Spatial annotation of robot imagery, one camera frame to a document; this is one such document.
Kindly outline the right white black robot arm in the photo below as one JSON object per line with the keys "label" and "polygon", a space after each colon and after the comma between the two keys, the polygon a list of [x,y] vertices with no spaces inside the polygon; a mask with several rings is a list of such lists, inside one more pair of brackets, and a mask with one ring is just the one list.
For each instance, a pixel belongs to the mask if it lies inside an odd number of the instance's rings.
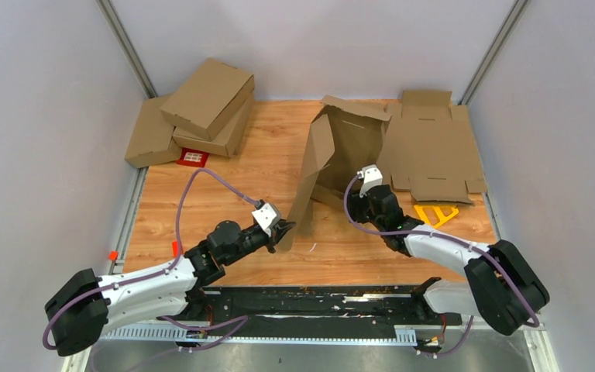
{"label": "right white black robot arm", "polygon": [[421,323],[442,313],[479,316],[496,332],[509,336],[522,326],[538,328],[538,313],[550,301],[545,285],[512,242],[493,244],[462,239],[405,215],[397,196],[381,184],[355,191],[353,178],[344,191],[346,218],[357,229],[379,236],[394,252],[446,267],[466,284],[438,280],[411,303]]}

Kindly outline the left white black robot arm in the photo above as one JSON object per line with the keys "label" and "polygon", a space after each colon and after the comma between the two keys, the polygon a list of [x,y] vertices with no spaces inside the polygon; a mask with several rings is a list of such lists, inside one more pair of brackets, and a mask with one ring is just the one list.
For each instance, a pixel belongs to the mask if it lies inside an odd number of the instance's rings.
{"label": "left white black robot arm", "polygon": [[44,305],[48,323],[43,346],[68,357],[133,323],[179,314],[199,319],[206,310],[203,287],[224,277],[225,267],[262,247],[274,253],[294,226],[279,219],[268,229],[258,223],[243,229],[224,221],[197,246],[167,263],[119,275],[80,270]]}

